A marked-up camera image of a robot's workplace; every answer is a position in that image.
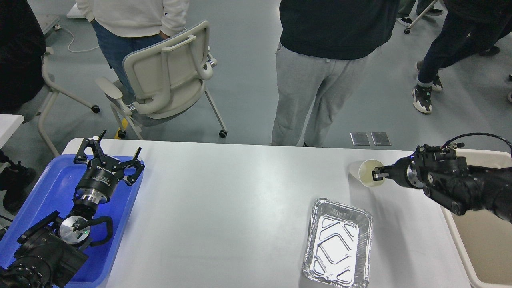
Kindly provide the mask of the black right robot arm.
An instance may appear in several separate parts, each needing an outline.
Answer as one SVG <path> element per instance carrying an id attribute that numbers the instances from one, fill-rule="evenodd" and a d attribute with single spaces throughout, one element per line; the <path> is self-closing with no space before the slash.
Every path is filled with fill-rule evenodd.
<path id="1" fill-rule="evenodd" d="M 442 146 L 424 144 L 395 164 L 376 166 L 371 180 L 391 179 L 399 186 L 421 189 L 426 197 L 457 216 L 467 211 L 487 210 L 511 222 L 511 168 L 468 165 L 456 149 L 462 136 L 447 140 Z"/>

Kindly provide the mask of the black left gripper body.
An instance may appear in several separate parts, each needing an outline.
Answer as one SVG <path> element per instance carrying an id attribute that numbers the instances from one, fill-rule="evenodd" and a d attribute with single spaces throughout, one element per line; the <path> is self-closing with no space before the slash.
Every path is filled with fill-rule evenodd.
<path id="1" fill-rule="evenodd" d="M 120 180 L 124 178 L 124 170 L 130 167 L 128 162 L 109 158 L 102 166 L 100 159 L 91 159 L 88 162 L 80 159 L 75 164 L 86 164 L 84 175 L 75 188 L 75 198 L 87 200 L 94 204 L 106 204 L 110 201 Z"/>

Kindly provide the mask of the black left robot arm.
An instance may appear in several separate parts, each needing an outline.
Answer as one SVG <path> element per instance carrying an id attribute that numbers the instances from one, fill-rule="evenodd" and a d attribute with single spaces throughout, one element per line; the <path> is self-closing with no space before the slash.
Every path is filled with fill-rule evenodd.
<path id="1" fill-rule="evenodd" d="M 94 288 L 112 267 L 142 181 L 139 159 L 100 139 L 50 162 L 1 240 L 2 288 Z"/>

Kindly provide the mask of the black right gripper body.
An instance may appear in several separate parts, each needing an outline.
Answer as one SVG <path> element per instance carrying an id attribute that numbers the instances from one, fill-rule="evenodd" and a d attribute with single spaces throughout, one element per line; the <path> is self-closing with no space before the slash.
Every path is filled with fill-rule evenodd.
<path id="1" fill-rule="evenodd" d="M 402 187 L 423 189 L 424 184 L 418 179 L 416 171 L 411 168 L 412 162 L 410 156 L 398 159 L 388 169 L 388 178 Z"/>

